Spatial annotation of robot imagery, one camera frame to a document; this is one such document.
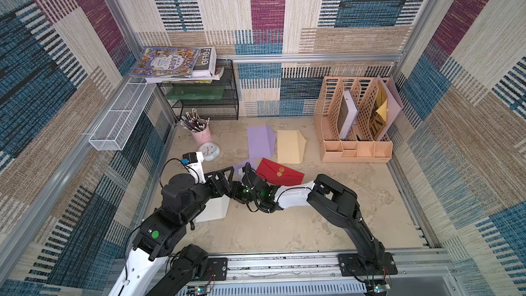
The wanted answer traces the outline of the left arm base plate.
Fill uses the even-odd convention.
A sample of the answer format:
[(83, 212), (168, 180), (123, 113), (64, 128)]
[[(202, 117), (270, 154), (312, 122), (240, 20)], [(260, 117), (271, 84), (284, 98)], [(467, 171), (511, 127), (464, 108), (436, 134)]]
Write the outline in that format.
[(228, 258), (209, 258), (205, 271), (195, 277), (195, 282), (205, 284), (207, 282), (226, 281), (228, 269)]

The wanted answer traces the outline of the red envelope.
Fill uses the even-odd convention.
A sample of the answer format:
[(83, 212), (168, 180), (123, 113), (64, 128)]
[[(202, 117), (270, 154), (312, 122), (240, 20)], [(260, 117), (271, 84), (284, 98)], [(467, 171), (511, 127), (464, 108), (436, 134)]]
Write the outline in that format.
[(277, 186), (296, 186), (302, 184), (304, 174), (292, 168), (263, 158), (256, 173), (268, 183)]

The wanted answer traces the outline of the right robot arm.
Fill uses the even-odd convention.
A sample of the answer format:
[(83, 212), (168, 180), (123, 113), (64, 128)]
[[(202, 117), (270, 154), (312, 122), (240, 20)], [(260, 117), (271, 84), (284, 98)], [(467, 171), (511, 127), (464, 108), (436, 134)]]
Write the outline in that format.
[(234, 181), (229, 196), (241, 204), (253, 203), (266, 214), (292, 207), (311, 206), (333, 226), (343, 229), (357, 250), (359, 267), (365, 274), (384, 273), (392, 257), (368, 228), (357, 194), (330, 178), (319, 174), (308, 183), (296, 186), (271, 185), (249, 163), (242, 169), (240, 182)]

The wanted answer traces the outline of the white envelope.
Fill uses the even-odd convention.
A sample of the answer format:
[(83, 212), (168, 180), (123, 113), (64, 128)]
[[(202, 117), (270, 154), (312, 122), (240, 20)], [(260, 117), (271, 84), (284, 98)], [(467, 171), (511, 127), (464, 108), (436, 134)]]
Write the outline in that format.
[(230, 198), (226, 195), (212, 198), (205, 205), (205, 209), (195, 218), (195, 223), (224, 219), (230, 205)]

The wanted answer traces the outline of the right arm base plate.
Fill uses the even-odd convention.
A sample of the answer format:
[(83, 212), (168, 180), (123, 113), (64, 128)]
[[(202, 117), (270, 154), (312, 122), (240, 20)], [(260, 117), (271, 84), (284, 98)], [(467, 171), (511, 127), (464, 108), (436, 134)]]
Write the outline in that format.
[(393, 255), (389, 252), (384, 254), (379, 264), (359, 256), (357, 253), (343, 253), (337, 255), (338, 266), (344, 277), (374, 275), (382, 278), (384, 275), (397, 275), (399, 273)]

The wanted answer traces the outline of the cream envelope with seal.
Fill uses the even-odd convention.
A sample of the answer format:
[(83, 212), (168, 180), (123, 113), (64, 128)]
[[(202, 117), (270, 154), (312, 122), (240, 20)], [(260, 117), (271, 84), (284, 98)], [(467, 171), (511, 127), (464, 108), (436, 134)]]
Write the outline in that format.
[(279, 164), (301, 164), (304, 159), (306, 140), (299, 130), (278, 130)]

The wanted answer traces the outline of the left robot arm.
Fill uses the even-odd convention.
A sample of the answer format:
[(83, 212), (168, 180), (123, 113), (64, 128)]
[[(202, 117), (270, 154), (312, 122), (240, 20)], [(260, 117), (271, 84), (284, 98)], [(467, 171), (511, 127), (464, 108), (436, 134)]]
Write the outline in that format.
[(162, 190), (161, 207), (131, 232), (123, 271), (110, 294), (177, 295), (194, 279), (212, 278), (208, 252), (193, 244), (173, 251), (215, 195), (230, 195), (233, 173), (229, 167), (202, 180), (190, 173), (173, 176)]

